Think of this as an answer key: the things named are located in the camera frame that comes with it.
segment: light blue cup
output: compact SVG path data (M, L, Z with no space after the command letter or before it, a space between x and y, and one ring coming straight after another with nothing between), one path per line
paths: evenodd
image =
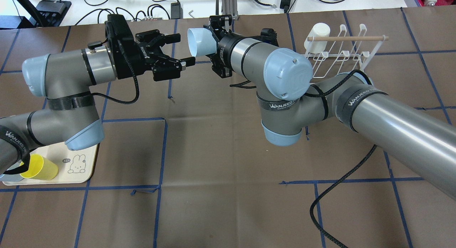
M16 162L15 164L13 164L10 168L8 168L9 170L12 170L12 169L15 169L17 167L19 167L19 164L20 162ZM7 182L19 182L21 180L23 180L24 178L21 177L21 175L19 174L14 174L14 175L6 175L6 174L2 174L0 175L0 181L7 181Z

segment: yellow cup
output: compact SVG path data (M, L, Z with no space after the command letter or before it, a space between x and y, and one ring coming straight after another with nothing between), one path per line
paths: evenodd
M39 154L31 154L29 169L20 175L25 179L52 180L57 173L58 167L55 163Z

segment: black velcro strap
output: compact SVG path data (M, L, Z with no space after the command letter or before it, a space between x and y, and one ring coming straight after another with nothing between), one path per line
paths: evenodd
M30 138L40 147L44 147L45 145L42 144L38 139L36 139L36 136L33 134L33 131L31 130L31 118L35 112L31 112L29 114L29 117L27 118L27 131L29 133Z
M312 84L311 87L313 87L318 92L319 95L324 93L320 89L320 87L315 85L315 84ZM325 109L325 116L324 116L323 120L326 120L328 118L328 115L329 115L328 100L326 99L325 96L323 96L323 97L321 97L321 101L323 101L323 107Z
M86 68L87 68L88 76L90 77L90 81L91 81L92 85L95 86L97 84L97 82L95 80L95 77L93 76L93 71L92 71L90 63L88 61L87 53L85 50L81 50L81 53L83 55L84 63L86 64Z
M24 173L28 170L29 165L30 165L30 154L27 154L24 159L22 159L22 162L24 162L23 165L11 169L11 170L6 170L3 174L5 175L15 175L15 174L21 174Z
M63 97L57 99L48 99L49 109L51 110L72 110L79 107L89 107L95 105L92 95L82 97Z
M19 166L12 170L7 170L3 174L13 175L13 174L19 174L19 173L26 172L28 170L29 163L30 163L30 154L29 154L29 149L28 149L25 141L15 131L13 131L10 128L7 128L6 126L1 126L1 125L0 125L0 139L3 139L4 141L10 143L12 146L14 146L16 148L16 151L17 151L16 162L18 162L20 159L24 160L24 165Z
M367 84L357 84L346 89L337 99L336 117L352 131L358 132L352 124L353 113L365 98L374 94L388 95Z
M280 100L280 101L269 101L269 100L264 100L261 97L258 96L257 93L257 102L258 105L265 109L265 110L270 110L273 112L278 112L281 110L288 110L290 109L296 102L298 102L299 99L293 100L293 101L288 101L288 100Z

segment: light blue joint cap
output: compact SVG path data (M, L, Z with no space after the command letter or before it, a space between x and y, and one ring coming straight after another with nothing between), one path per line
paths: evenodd
M273 131L270 131L268 128L266 128L263 124L263 121L261 121L261 126L264 128L264 135L266 136L266 139L273 145L280 146L280 147L286 147L286 146L291 146L292 144L296 143L299 141L301 138L301 131L299 131L298 134L296 135L282 135L279 133L275 133Z
M340 74L338 74L338 75L336 75L336 76L339 76L339 75L342 75L342 74L349 74L349 72L340 73ZM366 79L365 79L361 74L359 74L359 73L354 73L354 74L353 74L353 77L356 77L356 78L360 79L360 81L362 81L364 84L368 84L368 82L366 81ZM369 78L369 81L371 82L372 86L374 86L374 85L373 85L373 81L372 81L371 78Z
M103 125L101 124L101 120L98 119L65 141L65 144L68 149L75 151L94 146L103 141L103 139Z
M293 101L304 95L311 85L312 64L288 48L269 54L263 69L264 83L269 92L282 100Z
M47 59L50 54L29 58L22 63L22 74L30 92L37 97L45 97L44 88Z

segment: black power adapter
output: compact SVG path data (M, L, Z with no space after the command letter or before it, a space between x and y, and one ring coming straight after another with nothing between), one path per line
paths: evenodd
M180 2L171 3L171 19L182 19L184 12Z

